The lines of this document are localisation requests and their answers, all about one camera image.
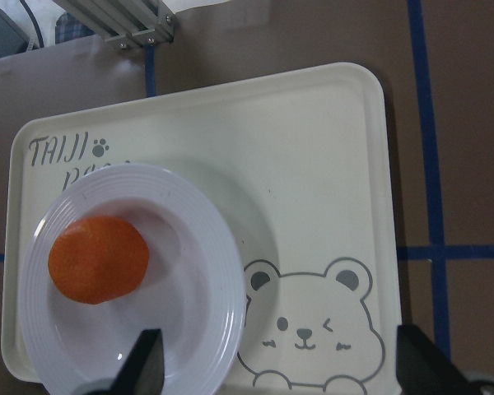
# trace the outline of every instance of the bear eye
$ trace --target bear eye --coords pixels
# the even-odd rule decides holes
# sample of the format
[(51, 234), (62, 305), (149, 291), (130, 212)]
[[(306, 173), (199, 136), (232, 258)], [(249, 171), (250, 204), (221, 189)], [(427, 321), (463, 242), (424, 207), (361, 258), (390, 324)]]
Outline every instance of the bear eye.
[(289, 322), (287, 321), (287, 318), (285, 317), (280, 317), (278, 320), (277, 320), (277, 327), (278, 329), (280, 329), (281, 331), (286, 331), (287, 328), (289, 327)]
[(331, 318), (328, 318), (324, 321), (324, 325), (322, 325), (322, 327), (324, 327), (324, 329), (327, 329), (328, 331), (332, 332), (333, 329), (331, 327), (329, 327), (329, 321), (331, 321)]

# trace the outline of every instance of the white plate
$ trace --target white plate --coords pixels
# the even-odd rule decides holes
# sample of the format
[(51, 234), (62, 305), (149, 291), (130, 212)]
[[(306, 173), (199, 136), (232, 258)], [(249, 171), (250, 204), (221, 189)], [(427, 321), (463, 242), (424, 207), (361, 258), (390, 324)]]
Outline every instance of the white plate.
[[(55, 288), (47, 260), (67, 225), (97, 214), (131, 222), (151, 258), (133, 293), (80, 304)], [(19, 308), (28, 355), (52, 394), (113, 378), (140, 331), (161, 328), (163, 394), (202, 395), (219, 388), (236, 355), (245, 285), (231, 232), (198, 189), (159, 167), (115, 165), (79, 179), (42, 219), (24, 261)]]

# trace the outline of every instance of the orange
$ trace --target orange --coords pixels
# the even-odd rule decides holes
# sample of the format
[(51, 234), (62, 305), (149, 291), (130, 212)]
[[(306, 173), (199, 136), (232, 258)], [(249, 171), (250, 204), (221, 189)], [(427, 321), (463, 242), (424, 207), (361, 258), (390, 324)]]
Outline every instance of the orange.
[(49, 252), (49, 275), (77, 302), (99, 304), (126, 295), (142, 282), (150, 253), (139, 232), (114, 216), (73, 222)]

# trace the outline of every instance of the cable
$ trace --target cable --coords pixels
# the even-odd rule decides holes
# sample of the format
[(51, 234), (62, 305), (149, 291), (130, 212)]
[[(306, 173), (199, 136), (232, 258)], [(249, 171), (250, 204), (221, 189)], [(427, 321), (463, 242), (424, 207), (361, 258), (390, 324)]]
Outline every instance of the cable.
[(43, 48), (44, 40), (42, 39), (42, 33), (40, 33), (39, 22), (36, 21), (35, 15), (33, 15), (33, 12), (31, 11), (30, 7), (27, 5), (26, 0), (20, 0), (20, 3), (22, 4), (22, 6), (24, 6), (27, 15), (30, 16), (31, 22), (33, 23), (33, 26), (35, 28), (36, 37), (37, 39), (39, 39), (39, 47)]

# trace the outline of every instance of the plastic tray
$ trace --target plastic tray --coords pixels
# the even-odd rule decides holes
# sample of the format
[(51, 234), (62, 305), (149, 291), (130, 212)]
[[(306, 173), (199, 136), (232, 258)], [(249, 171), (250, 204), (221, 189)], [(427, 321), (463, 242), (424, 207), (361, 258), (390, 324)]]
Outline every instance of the plastic tray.
[(12, 146), (2, 355), (38, 381), (16, 311), (18, 272), (50, 203), (129, 162), (199, 186), (245, 264), (248, 311), (221, 392), (400, 393), (401, 322), (384, 98), (335, 63), (32, 121)]

